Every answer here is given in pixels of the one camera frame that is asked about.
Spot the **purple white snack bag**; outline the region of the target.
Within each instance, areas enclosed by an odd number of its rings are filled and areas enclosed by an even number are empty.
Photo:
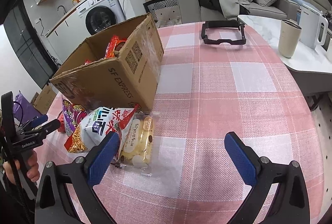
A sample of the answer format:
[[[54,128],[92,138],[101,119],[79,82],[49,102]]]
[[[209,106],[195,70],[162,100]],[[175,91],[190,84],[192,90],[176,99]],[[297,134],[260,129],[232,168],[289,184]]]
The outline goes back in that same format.
[[[72,104],[69,100],[62,98],[62,113],[65,133],[70,136],[85,116],[92,112],[79,104]]]

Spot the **white red noodle snack bag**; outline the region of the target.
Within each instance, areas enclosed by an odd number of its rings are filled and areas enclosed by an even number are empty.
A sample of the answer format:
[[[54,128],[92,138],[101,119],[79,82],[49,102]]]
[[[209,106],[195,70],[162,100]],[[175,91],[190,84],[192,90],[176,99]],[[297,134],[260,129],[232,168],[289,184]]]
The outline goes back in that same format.
[[[76,130],[66,140],[64,144],[66,150],[70,153],[87,152],[113,132],[119,137],[114,159],[119,159],[137,108],[136,104],[133,108],[101,106],[95,109],[81,120]]]

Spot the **clear yellow biscuit packet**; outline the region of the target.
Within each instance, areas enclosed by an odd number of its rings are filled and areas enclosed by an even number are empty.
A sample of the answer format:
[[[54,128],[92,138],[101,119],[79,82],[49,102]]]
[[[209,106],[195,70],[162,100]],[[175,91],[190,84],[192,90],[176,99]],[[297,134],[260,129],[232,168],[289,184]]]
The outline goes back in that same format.
[[[151,156],[159,112],[136,113],[118,160],[111,162],[116,168],[151,175]]]

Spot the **red chocolate pie packet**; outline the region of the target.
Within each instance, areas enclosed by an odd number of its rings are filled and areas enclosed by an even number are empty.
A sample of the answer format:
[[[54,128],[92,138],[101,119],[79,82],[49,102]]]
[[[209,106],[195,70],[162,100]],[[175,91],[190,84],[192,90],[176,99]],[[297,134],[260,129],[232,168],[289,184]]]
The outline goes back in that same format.
[[[116,55],[118,55],[118,52],[120,52],[121,48],[126,43],[126,40],[126,38],[120,38],[117,35],[113,35],[107,45],[105,59],[114,58]]]

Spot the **small cardboard box on floor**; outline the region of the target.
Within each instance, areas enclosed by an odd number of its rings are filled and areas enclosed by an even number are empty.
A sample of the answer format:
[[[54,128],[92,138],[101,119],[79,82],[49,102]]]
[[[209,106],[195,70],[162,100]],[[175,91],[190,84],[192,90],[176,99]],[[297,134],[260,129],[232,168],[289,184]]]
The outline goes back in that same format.
[[[44,86],[42,91],[34,95],[31,104],[37,109],[41,114],[47,114],[51,104],[53,103],[56,93],[50,84]]]

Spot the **dark glass door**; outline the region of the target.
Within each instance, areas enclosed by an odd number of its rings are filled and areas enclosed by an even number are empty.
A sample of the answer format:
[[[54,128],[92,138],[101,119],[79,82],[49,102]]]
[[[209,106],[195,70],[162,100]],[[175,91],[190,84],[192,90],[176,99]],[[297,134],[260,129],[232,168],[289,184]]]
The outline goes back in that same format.
[[[31,24],[23,0],[15,2],[3,25],[20,63],[34,82],[44,88],[58,67]]]

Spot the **brown cardboard SF box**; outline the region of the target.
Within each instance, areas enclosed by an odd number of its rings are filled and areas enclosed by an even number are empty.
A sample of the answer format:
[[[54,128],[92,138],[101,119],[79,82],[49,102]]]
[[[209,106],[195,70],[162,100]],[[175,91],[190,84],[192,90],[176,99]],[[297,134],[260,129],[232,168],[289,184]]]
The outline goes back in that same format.
[[[126,38],[114,58],[105,59],[113,35]],[[99,106],[153,108],[164,49],[151,14],[140,15],[86,38],[50,82],[68,100]]]

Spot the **white washing machine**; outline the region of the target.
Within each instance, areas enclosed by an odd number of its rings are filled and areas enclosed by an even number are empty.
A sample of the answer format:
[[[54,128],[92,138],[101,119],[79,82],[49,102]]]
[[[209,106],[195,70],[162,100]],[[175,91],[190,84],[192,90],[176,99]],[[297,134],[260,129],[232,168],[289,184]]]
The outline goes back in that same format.
[[[119,0],[86,0],[77,14],[91,36],[126,19]]]

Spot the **pink checked tablecloth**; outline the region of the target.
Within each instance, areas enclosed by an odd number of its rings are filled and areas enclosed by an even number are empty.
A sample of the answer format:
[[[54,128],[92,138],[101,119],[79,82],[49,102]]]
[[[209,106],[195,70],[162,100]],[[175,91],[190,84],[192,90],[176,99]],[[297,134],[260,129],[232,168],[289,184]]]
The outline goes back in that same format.
[[[310,223],[318,223],[321,146],[294,78],[253,28],[245,27],[245,45],[207,45],[201,27],[157,28],[164,55],[151,175],[111,165],[97,196],[117,223],[226,223],[250,191],[225,150],[235,132],[260,157],[300,164]]]

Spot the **white marble side table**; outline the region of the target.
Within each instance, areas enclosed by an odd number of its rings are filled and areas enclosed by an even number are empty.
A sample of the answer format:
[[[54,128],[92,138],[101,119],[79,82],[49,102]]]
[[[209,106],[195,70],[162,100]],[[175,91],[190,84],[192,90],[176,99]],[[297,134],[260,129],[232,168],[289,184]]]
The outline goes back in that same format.
[[[239,15],[238,18],[253,28],[270,45],[281,61],[296,72],[331,74],[331,61],[325,49],[318,45],[309,48],[299,40],[300,29],[282,20]]]

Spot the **black patterned chair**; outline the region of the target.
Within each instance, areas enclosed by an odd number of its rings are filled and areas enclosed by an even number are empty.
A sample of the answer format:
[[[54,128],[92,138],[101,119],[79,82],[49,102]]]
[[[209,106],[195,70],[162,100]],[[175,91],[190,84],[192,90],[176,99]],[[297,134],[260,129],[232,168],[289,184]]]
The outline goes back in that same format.
[[[144,9],[150,13],[155,23],[181,21],[177,0],[150,0],[143,3]]]

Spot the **beige cup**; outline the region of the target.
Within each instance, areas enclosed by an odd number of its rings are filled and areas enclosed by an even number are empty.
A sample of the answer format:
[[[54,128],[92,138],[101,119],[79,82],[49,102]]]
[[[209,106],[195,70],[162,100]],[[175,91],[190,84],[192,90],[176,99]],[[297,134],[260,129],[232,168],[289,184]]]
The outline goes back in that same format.
[[[291,58],[297,47],[302,28],[295,21],[283,19],[281,21],[280,37],[278,42],[279,53]]]

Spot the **white electric kettle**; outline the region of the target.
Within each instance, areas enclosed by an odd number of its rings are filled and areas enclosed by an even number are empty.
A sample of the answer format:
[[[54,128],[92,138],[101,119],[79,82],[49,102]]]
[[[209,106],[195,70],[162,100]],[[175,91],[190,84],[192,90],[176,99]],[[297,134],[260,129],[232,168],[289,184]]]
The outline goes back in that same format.
[[[303,4],[299,26],[302,28],[300,41],[311,49],[322,46],[325,43],[328,29],[327,19],[319,11]]]

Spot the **black plastic frame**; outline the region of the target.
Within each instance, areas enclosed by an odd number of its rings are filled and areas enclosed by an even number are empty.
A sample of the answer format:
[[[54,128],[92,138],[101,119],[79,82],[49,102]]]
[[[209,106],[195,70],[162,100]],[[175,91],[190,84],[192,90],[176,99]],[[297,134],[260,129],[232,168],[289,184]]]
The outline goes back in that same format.
[[[239,21],[206,21],[201,27],[201,39],[207,45],[220,45],[228,43],[230,45],[245,45],[247,39],[244,32],[245,24]],[[207,29],[215,30],[216,36],[219,33],[220,38],[211,39],[207,34]]]

